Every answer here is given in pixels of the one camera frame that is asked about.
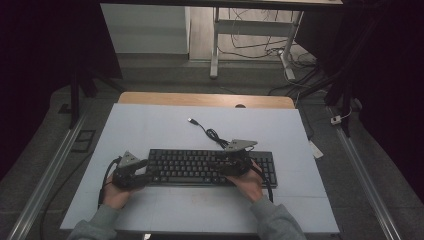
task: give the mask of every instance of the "black keyboard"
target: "black keyboard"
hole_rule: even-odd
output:
[[[249,151],[272,188],[277,187],[272,152]],[[233,183],[211,169],[210,163],[225,162],[224,151],[151,149],[147,171],[156,170],[150,185],[231,186]]]

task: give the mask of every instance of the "spacebar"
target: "spacebar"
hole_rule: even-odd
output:
[[[176,182],[176,183],[202,183],[203,178],[187,178],[187,177],[169,177],[168,182]]]

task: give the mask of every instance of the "forearm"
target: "forearm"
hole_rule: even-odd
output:
[[[114,230],[115,220],[118,218],[119,210],[106,205],[101,205],[93,218],[80,221],[69,235],[68,240],[96,239],[110,240],[116,237]]]
[[[306,240],[297,221],[283,205],[275,206],[265,196],[256,201],[251,211],[258,220],[262,240]]]

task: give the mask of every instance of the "person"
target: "person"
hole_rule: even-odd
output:
[[[240,192],[252,203],[250,210],[258,220],[258,235],[262,240],[305,240],[306,237],[294,217],[284,205],[275,206],[262,193],[262,178],[250,170],[243,176],[228,176]],[[105,186],[103,204],[93,218],[80,221],[71,232],[68,240],[98,239],[109,240],[116,237],[115,220],[130,196],[137,190],[125,191],[111,184],[109,177]]]

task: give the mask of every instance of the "hand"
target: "hand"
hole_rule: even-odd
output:
[[[112,175],[110,175],[106,180],[106,185],[104,186],[103,204],[108,205],[111,208],[121,209],[128,202],[130,196],[138,190],[140,189],[128,191],[118,188],[112,184]]]
[[[253,162],[253,166],[262,172],[262,169]],[[249,170],[240,177],[227,176],[227,179],[233,182],[240,192],[246,196],[252,203],[262,198],[262,178],[253,170]]]

